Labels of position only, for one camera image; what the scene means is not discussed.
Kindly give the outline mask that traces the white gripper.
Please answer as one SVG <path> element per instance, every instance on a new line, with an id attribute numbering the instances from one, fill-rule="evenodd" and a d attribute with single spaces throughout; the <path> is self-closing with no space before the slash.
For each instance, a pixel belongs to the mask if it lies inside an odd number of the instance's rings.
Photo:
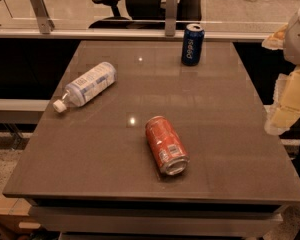
<path id="1" fill-rule="evenodd" d="M 289 20 L 262 42 L 269 50 L 282 50 L 287 61 L 300 65 L 300 8 Z M 265 131 L 270 135 L 281 135 L 300 118 L 300 66 L 289 75 L 279 74 L 273 93 L 273 104 L 269 107 Z"/>

